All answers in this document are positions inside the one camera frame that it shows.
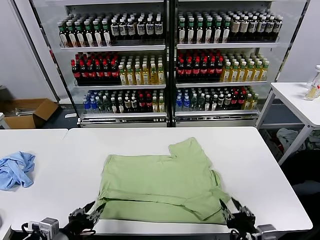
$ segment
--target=bottle label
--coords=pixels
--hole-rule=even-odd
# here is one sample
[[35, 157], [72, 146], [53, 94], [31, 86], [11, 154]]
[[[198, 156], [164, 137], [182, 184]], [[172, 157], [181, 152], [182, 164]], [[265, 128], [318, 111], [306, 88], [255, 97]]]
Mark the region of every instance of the bottle label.
[[223, 36], [222, 36], [222, 43], [225, 44], [228, 40], [228, 37], [229, 37], [229, 32], [230, 30], [229, 29], [225, 29], [223, 31]]
[[209, 111], [209, 107], [210, 107], [210, 103], [206, 103], [206, 104], [204, 105], [204, 110], [205, 110], [205, 111]]
[[246, 78], [245, 78], [245, 81], [249, 82], [251, 80], [251, 77], [252, 77], [252, 71], [248, 71]]
[[91, 33], [87, 33], [86, 34], [86, 39], [88, 39], [88, 44], [89, 44], [89, 47], [94, 47], [94, 40], [92, 38], [92, 35]]
[[145, 35], [146, 34], [146, 28], [144, 24], [138, 24], [137, 25], [137, 31], [139, 35]]
[[261, 75], [261, 81], [266, 81], [267, 80], [267, 73], [268, 73], [268, 70], [263, 70], [262, 71], [262, 75]]
[[116, 107], [116, 106], [112, 106], [112, 112], [113, 112], [114, 114], [117, 113], [117, 107]]
[[104, 40], [105, 40], [105, 45], [106, 45], [107, 47], [111, 46], [110, 34], [109, 34], [108, 32], [105, 32], [105, 33], [103, 34], [103, 36], [104, 36]]
[[248, 22], [241, 22], [239, 32], [246, 33], [248, 30], [248, 25], [249, 25]]
[[221, 34], [221, 30], [220, 29], [215, 30], [215, 32], [214, 32], [214, 41], [213, 41], [214, 44], [219, 43], [220, 34]]
[[145, 85], [149, 84], [149, 75], [148, 74], [143, 74], [143, 81]]
[[185, 30], [180, 30], [179, 31], [179, 43], [180, 44], [184, 44], [185, 43], [185, 34], [186, 34]]
[[228, 79], [229, 79], [229, 71], [225, 71], [224, 72], [224, 76], [223, 76], [223, 82], [226, 83], [228, 82]]
[[253, 76], [253, 81], [258, 81], [259, 80], [259, 75], [260, 75], [260, 71], [259, 70], [255, 71], [255, 74]]
[[194, 31], [190, 29], [188, 31], [188, 44], [192, 44], [194, 42]]
[[165, 78], [164, 78], [163, 72], [159, 72], [159, 73], [158, 73], [158, 77], [159, 77], [159, 82], [160, 82], [160, 84], [166, 84], [166, 83], [165, 83]]
[[82, 35], [82, 33], [78, 33], [76, 36], [78, 37], [80, 46], [81, 46], [82, 48], [84, 48], [84, 47], [86, 46], [86, 45], [85, 45], [84, 36]]
[[119, 111], [121, 114], [123, 114], [125, 112], [124, 106], [119, 106]]
[[162, 27], [162, 23], [156, 23], [154, 25], [154, 28], [155, 28], [155, 34], [156, 35], [160, 35], [163, 33], [163, 27]]
[[119, 25], [120, 35], [126, 36], [128, 35], [127, 26], [126, 25]]
[[66, 38], [66, 35], [64, 34], [60, 34], [60, 38], [61, 38], [61, 41], [62, 41], [62, 44], [65, 48], [68, 47], [68, 41], [67, 41], [67, 38]]
[[193, 73], [194, 75], [198, 75], [199, 72], [200, 72], [200, 69], [199, 69], [199, 68], [194, 68], [194, 69], [192, 70], [192, 73]]
[[231, 76], [231, 82], [235, 82], [237, 80], [237, 71], [233, 71], [232, 76]]
[[204, 42], [205, 42], [206, 44], [210, 43], [210, 41], [211, 41], [211, 34], [212, 34], [212, 30], [211, 30], [211, 29], [208, 29], [208, 30], [205, 31], [205, 40], [204, 40]]
[[120, 80], [122, 85], [126, 85], [126, 76], [125, 75], [120, 75]]
[[98, 46], [98, 47], [102, 47], [102, 40], [101, 40], [101, 35], [100, 35], [100, 33], [96, 32], [96, 33], [94, 34], [94, 36], [95, 36], [95, 40], [96, 40], [97, 46]]
[[141, 85], [141, 75], [140, 75], [140, 73], [135, 75], [135, 79], [136, 79], [136, 84], [137, 85]]
[[257, 30], [257, 25], [257, 22], [250, 22], [248, 26], [248, 32], [251, 34], [255, 33]]
[[152, 109], [154, 113], [158, 112], [158, 106], [157, 105], [152, 105]]
[[265, 28], [266, 28], [266, 23], [265, 22], [259, 22], [258, 23], [258, 27], [256, 28], [256, 31], [258, 33], [263, 33], [265, 31]]
[[243, 82], [244, 81], [244, 75], [245, 75], [245, 71], [240, 71], [239, 72], [238, 82]]
[[71, 40], [72, 46], [73, 46], [74, 48], [76, 48], [76, 47], [77, 47], [77, 40], [76, 40], [75, 35], [74, 35], [73, 33], [70, 33], [70, 34], [69, 34], [69, 38], [70, 38], [70, 40]]
[[204, 31], [202, 29], [199, 29], [198, 31], [196, 31], [196, 43], [197, 44], [201, 43], [203, 33], [204, 33]]
[[146, 34], [148, 34], [148, 35], [155, 34], [155, 27], [154, 27], [154, 25], [152, 23], [151, 24], [146, 24]]
[[160, 113], [164, 113], [165, 112], [165, 105], [163, 105], [163, 104], [159, 105], [159, 111], [160, 111]]
[[271, 33], [272, 32], [272, 29], [274, 28], [274, 25], [275, 23], [270, 21], [270, 22], [267, 22], [266, 23], [266, 26], [265, 26], [265, 32], [266, 33]]
[[237, 33], [239, 32], [240, 22], [233, 22], [231, 26], [231, 32]]
[[131, 74], [128, 74], [128, 82], [129, 82], [129, 85], [133, 85], [134, 84], [134, 79], [133, 79]]
[[111, 25], [111, 33], [113, 36], [119, 36], [119, 26]]

